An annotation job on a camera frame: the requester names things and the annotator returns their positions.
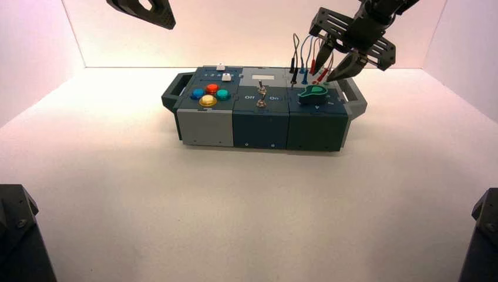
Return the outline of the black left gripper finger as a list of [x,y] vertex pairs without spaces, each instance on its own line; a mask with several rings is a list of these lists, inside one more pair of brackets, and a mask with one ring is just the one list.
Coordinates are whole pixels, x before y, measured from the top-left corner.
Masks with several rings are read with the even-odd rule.
[[151,4],[150,9],[145,8],[138,0],[107,0],[106,2],[121,13],[168,30],[174,29],[176,25],[168,0],[148,1]]

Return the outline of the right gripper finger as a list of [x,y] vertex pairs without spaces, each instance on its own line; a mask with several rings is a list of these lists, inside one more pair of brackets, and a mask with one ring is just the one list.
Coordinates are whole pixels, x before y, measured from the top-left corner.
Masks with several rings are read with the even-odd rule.
[[348,79],[359,74],[368,62],[365,54],[349,52],[327,77],[327,82]]
[[315,58],[315,69],[313,75],[325,65],[334,50],[334,43],[331,39],[324,40],[320,46],[317,57]]

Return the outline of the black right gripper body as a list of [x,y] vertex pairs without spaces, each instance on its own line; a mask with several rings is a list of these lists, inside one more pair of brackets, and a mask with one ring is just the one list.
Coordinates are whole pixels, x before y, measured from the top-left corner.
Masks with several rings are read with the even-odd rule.
[[341,53],[363,53],[369,63],[384,71],[395,63],[395,45],[383,37],[395,18],[395,5],[361,5],[353,18],[321,7],[309,34],[322,42],[331,39],[334,50]]

